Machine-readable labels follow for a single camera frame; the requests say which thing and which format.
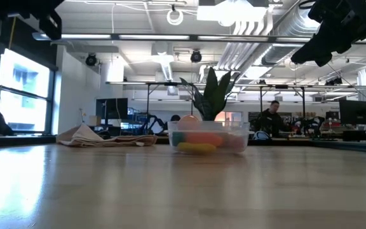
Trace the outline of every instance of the table surface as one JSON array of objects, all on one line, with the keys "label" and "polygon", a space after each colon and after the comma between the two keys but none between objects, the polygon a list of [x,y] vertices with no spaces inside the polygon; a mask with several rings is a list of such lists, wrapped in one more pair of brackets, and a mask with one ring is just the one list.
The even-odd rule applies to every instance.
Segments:
[{"label": "table surface", "polygon": [[0,228],[366,228],[366,153],[1,148]]}]

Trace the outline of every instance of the clear plastic bin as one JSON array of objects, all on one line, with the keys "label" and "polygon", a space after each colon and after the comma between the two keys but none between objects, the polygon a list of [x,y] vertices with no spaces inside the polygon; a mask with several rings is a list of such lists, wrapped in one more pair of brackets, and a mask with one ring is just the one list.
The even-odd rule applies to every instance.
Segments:
[{"label": "clear plastic bin", "polygon": [[181,153],[241,153],[248,146],[249,123],[169,121],[169,142]]}]

